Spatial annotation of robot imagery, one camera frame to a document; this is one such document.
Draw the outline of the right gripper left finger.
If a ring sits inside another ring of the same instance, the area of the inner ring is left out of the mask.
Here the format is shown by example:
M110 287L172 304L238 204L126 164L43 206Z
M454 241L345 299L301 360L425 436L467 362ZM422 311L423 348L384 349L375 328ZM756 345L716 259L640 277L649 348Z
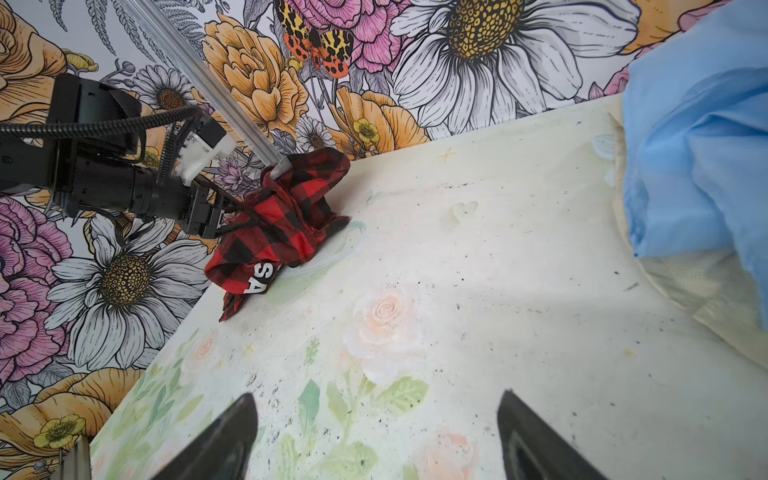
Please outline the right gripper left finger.
M256 403L245 393L152 480L242 480L257 433Z

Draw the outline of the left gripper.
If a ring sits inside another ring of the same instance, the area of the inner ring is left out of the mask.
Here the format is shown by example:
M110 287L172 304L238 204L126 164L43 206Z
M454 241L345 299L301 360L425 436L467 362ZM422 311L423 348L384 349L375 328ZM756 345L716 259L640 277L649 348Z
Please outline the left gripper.
M124 161L77 157L60 163L56 206L67 215L94 211L170 219L203 239L219 239L237 229L222 223L225 214L237 211L237 200L208 178L199 176L190 185L178 176L161 182L156 170Z

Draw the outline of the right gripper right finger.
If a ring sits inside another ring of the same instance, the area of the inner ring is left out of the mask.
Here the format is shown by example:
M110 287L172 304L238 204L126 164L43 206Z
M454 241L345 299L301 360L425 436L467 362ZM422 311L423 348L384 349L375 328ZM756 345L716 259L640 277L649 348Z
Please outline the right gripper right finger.
M513 390L501 397L497 424L507 479L607 479Z

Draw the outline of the red black plaid cloth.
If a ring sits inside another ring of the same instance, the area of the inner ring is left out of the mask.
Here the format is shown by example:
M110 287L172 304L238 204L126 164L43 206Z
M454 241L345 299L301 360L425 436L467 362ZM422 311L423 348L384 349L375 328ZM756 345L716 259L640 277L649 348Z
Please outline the red black plaid cloth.
M330 147L288 157L291 167L249 193L236 229L219 240L204 273L225 291L221 321L252 296L266 293L281 269L310 261L350 218L335 213L326 195L348 173L350 160Z

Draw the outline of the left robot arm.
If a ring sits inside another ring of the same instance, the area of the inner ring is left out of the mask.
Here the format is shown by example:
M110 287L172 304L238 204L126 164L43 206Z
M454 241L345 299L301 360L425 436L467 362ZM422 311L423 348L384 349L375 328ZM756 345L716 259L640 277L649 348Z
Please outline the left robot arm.
M221 125L198 106L143 114L140 101L124 91L62 74L45 123L2 123L1 191L40 188L69 217L130 213L218 239L230 231L225 214L243 206L202 171L232 148Z

